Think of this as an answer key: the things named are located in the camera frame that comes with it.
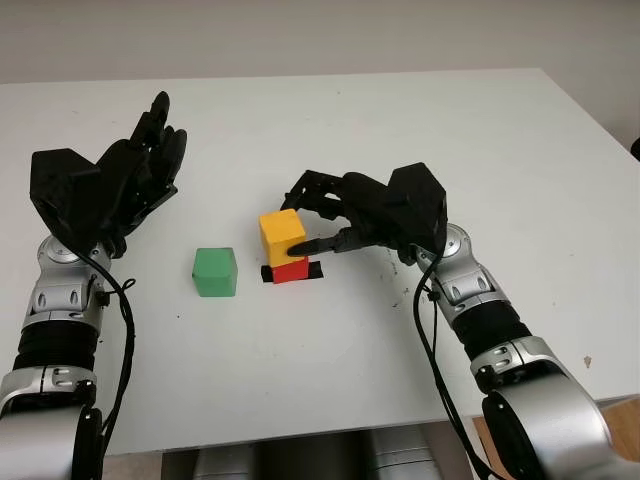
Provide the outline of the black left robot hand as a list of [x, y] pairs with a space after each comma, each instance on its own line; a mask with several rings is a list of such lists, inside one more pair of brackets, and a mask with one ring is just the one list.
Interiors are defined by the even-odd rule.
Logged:
[[105, 187], [99, 242], [112, 258], [122, 257], [126, 237], [177, 193], [187, 132], [167, 124], [169, 108], [169, 95], [158, 93], [131, 136], [112, 144], [97, 163]]

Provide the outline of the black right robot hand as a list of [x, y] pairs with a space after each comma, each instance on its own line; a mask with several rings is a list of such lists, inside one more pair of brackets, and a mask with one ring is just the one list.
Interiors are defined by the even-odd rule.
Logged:
[[343, 217], [350, 225], [330, 237], [300, 241], [289, 247], [287, 254], [302, 257], [382, 246], [395, 250], [404, 264], [415, 264], [415, 248], [403, 239], [401, 229], [384, 205], [386, 190], [384, 184], [361, 173], [338, 177], [305, 171], [285, 194], [281, 209], [308, 210], [328, 220]]

